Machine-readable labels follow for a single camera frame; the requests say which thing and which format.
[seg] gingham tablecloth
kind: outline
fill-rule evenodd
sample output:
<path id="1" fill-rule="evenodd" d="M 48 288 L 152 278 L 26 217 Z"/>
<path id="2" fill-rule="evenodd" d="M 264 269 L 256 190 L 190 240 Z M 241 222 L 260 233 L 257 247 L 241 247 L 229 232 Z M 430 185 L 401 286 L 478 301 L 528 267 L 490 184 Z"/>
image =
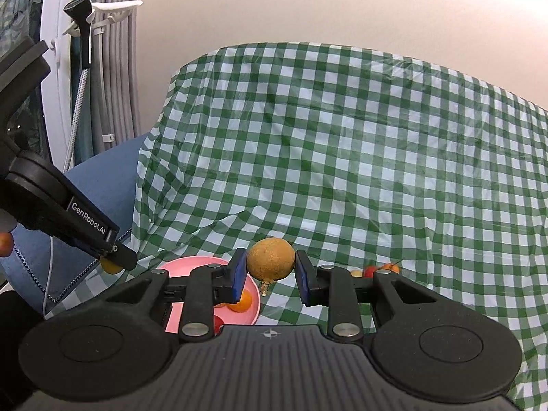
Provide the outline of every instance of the gingham tablecloth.
<path id="1" fill-rule="evenodd" d="M 313 263 L 402 274 L 498 320 L 546 410 L 546 112 L 453 70 L 371 50 L 225 48 L 171 80 L 141 149 L 133 235 L 152 267 L 283 237 Z M 366 330 L 373 330 L 362 305 Z M 260 324 L 325 325 L 294 275 Z"/>

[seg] ribbed black surface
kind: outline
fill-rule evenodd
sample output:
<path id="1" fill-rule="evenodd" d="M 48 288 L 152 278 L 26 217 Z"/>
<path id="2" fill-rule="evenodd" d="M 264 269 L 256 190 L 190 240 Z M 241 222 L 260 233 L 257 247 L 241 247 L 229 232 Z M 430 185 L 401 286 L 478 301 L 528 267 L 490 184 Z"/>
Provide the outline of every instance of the ribbed black surface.
<path id="1" fill-rule="evenodd" d="M 36 393 L 20 409 L 510 411 L 516 408 L 503 397 L 475 405 L 436 404 L 412 397 L 386 382 L 361 348 L 327 340 L 317 326 L 311 325 L 225 326 L 212 341 L 183 345 L 170 367 L 135 393 L 98 403 L 69 403 Z"/>

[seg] white cable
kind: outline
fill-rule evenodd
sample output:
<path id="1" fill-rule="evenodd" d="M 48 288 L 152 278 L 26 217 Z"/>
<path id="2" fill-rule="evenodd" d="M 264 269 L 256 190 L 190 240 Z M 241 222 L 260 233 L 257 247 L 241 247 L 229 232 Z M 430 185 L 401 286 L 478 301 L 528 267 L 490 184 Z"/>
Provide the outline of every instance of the white cable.
<path id="1" fill-rule="evenodd" d="M 78 131 L 78 123 L 80 122 L 80 112 L 82 111 L 82 103 L 84 101 L 84 90 L 88 80 L 89 70 L 82 70 L 80 74 L 80 84 L 78 85 L 78 93 L 76 94 L 76 103 L 74 105 L 74 113 L 72 115 L 72 124 L 70 128 L 70 140 L 68 142 L 67 156 L 65 158 L 65 166 L 63 173 L 70 167 L 72 153 L 74 152 L 74 143 L 76 141 L 76 132 Z"/>
<path id="2" fill-rule="evenodd" d="M 72 115 L 72 123 L 70 128 L 70 140 L 68 142 L 67 156 L 65 158 L 65 166 L 63 167 L 63 173 L 65 173 L 70 167 L 72 154 L 74 152 L 74 143 L 76 141 L 76 132 L 78 131 L 78 123 L 80 122 L 80 112 L 82 111 L 82 103 L 84 101 L 84 90 L 86 89 L 86 82 L 88 80 L 89 70 L 82 70 L 80 74 L 80 84 L 78 85 L 78 92 L 76 94 L 76 103 L 74 105 L 74 113 Z M 46 303 L 48 302 L 49 282 L 51 280 L 51 272 L 53 271 L 53 236 L 49 237 L 49 271 L 48 280 L 46 281 L 46 291 L 44 292 L 44 302 L 42 303 L 42 313 L 44 318 L 46 317 Z"/>

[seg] wall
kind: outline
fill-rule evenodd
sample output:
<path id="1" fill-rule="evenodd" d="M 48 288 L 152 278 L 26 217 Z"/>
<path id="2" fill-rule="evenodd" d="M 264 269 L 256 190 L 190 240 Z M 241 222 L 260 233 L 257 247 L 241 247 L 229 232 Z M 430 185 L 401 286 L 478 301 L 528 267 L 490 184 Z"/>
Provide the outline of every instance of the wall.
<path id="1" fill-rule="evenodd" d="M 144 0 L 137 61 L 143 128 L 169 79 L 227 45 L 313 41 L 427 60 L 548 108 L 548 0 Z"/>

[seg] silver bolt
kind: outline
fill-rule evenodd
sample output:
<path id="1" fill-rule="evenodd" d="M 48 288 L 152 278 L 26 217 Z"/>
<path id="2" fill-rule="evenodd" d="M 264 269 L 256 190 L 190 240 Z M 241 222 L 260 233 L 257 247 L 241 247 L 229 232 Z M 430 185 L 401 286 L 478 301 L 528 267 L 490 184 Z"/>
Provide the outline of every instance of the silver bolt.
<path id="1" fill-rule="evenodd" d="M 201 337 L 209 332 L 209 328 L 204 323 L 187 323 L 183 326 L 182 331 L 189 337 Z"/>
<path id="2" fill-rule="evenodd" d="M 360 333 L 360 328 L 353 323 L 339 323 L 333 326 L 333 332 L 339 337 L 354 337 Z"/>

